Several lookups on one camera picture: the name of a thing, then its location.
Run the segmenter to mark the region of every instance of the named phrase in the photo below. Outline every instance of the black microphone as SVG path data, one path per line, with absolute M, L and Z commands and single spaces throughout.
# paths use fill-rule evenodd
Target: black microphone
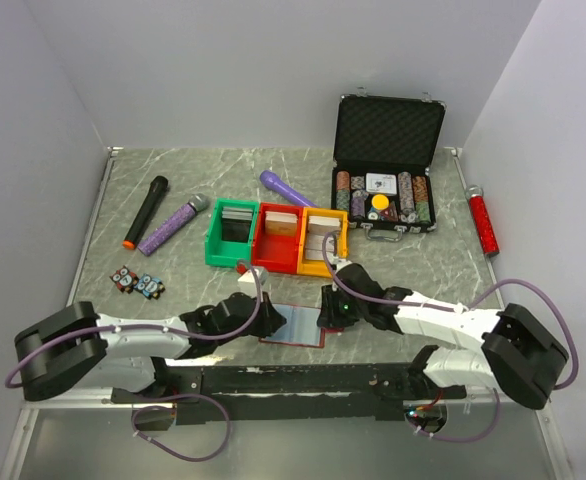
M 131 224 L 129 233 L 124 237 L 124 242 L 122 242 L 124 248 L 135 250 L 168 189 L 169 181 L 166 177 L 158 175 L 153 179 L 149 187 L 149 193 L 146 194 L 146 198 Z

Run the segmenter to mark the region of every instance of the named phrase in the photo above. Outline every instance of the case lid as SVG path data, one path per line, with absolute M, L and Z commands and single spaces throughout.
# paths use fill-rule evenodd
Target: case lid
M 342 97 L 333 158 L 428 166 L 444 121 L 438 101 L 392 97 Z

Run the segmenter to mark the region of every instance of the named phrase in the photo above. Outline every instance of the purple microphone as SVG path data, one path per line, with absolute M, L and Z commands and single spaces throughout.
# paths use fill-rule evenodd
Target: purple microphone
M 201 193 L 196 193 L 191 199 L 178 208 L 177 212 L 171 215 L 151 235 L 140 243 L 137 249 L 147 257 L 157 250 L 164 242 L 173 236 L 184 225 L 189 223 L 198 212 L 209 206 L 209 198 Z
M 260 181 L 269 190 L 279 193 L 286 198 L 293 205 L 300 207 L 317 207 L 308 198 L 302 195 L 300 192 L 293 190 L 290 186 L 282 181 L 275 173 L 270 170 L 264 170 L 260 175 Z

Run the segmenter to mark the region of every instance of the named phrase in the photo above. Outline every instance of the yellow bin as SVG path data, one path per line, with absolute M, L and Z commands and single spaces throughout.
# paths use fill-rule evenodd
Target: yellow bin
M 342 210 L 329 210 L 327 208 L 313 208 L 304 207 L 302 214 L 302 234 L 300 235 L 300 248 L 297 257 L 297 274 L 298 275 L 312 275 L 314 277 L 331 277 L 329 269 L 324 264 L 323 260 L 307 260 L 304 258 L 304 244 L 306 243 L 307 224 L 309 216 L 318 215 L 320 217 L 339 218 L 342 222 L 340 228 L 340 236 L 337 241 L 336 249 L 338 256 L 346 258 L 349 249 L 346 243 L 347 230 L 349 228 L 348 213 Z

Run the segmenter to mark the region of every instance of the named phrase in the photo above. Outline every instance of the case handle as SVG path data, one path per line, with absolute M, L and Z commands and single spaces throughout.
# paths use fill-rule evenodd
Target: case handle
M 364 228 L 364 236 L 366 236 L 367 240 L 371 240 L 374 242 L 399 242 L 402 239 L 402 234 L 404 233 L 402 230 L 394 230 L 397 235 L 389 236 L 386 235 L 386 232 L 390 232 L 390 230 L 377 230 L 379 232 L 376 235 L 373 235 L 373 226 L 369 224 L 363 224 L 362 228 Z

